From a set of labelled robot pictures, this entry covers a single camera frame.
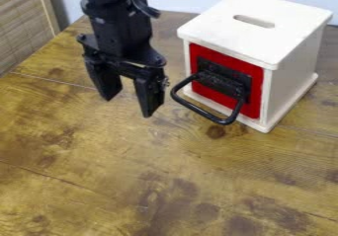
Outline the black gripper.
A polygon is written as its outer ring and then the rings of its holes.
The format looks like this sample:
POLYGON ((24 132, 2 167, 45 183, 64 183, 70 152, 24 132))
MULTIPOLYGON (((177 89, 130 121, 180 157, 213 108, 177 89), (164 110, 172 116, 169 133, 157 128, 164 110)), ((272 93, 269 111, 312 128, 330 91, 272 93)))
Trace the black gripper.
POLYGON ((100 97, 109 101, 121 91, 120 76, 134 79, 134 90, 144 118, 149 118, 165 100, 167 60, 151 46, 151 18, 155 8, 84 8, 92 34, 80 35, 84 65, 100 97))

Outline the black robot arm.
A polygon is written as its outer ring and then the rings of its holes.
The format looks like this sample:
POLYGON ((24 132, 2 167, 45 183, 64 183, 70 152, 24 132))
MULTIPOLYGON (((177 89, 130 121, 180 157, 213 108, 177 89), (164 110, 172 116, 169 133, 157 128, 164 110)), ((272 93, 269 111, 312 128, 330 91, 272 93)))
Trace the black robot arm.
POLYGON ((122 90, 121 79, 133 80, 144 117, 164 103, 168 77, 165 58, 151 46, 152 23, 161 12, 148 0, 80 0, 92 33, 78 35, 82 60, 101 98, 109 101, 122 90))

